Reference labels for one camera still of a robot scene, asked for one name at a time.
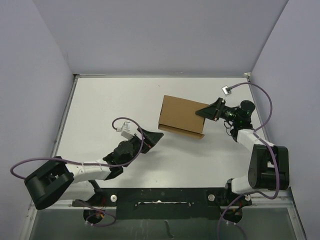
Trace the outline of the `brown cardboard box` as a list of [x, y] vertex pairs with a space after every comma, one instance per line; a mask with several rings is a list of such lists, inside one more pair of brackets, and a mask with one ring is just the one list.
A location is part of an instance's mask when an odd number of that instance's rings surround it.
[[205, 103], [165, 95], [158, 129], [200, 140], [205, 136], [203, 134], [205, 118], [196, 115], [196, 111], [207, 106]]

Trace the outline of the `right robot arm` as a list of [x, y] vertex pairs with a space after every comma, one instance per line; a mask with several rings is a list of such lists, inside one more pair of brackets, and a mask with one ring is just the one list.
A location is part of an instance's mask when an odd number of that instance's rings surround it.
[[207, 107], [196, 110], [195, 114], [208, 120], [223, 119], [229, 124], [229, 135], [243, 145], [250, 153], [248, 173], [242, 177], [230, 179], [229, 188], [222, 192], [223, 200], [232, 205], [241, 194], [257, 192], [260, 189], [287, 190], [290, 185], [289, 151], [284, 146], [274, 145], [254, 132], [251, 116], [256, 106], [249, 100], [243, 100], [239, 106], [229, 107], [219, 97]]

